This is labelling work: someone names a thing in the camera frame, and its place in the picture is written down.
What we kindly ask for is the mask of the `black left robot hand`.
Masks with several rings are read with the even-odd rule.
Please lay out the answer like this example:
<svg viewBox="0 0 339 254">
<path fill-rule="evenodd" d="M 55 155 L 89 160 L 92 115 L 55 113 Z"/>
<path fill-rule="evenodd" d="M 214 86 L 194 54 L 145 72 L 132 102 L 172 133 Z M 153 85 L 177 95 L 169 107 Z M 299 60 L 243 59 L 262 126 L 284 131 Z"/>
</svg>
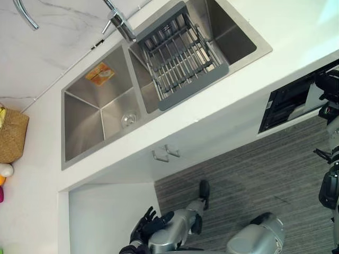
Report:
<svg viewBox="0 0 339 254">
<path fill-rule="evenodd" d="M 173 217 L 174 211 L 158 217 L 156 216 L 156 211 L 151 206 L 132 230 L 130 242 L 139 241 L 142 244 L 147 244 L 150 237 L 155 232 L 164 229 Z"/>
</svg>

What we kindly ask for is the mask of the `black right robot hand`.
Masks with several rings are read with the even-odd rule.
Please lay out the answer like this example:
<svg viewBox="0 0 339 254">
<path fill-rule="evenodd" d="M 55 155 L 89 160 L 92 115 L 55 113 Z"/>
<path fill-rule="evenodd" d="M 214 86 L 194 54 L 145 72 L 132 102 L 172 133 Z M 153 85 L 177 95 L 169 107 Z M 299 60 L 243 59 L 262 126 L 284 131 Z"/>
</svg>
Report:
<svg viewBox="0 0 339 254">
<path fill-rule="evenodd" d="M 319 97 L 320 100 L 338 103 L 338 70 L 318 73 L 315 76 L 315 84 L 324 91 Z"/>
</svg>

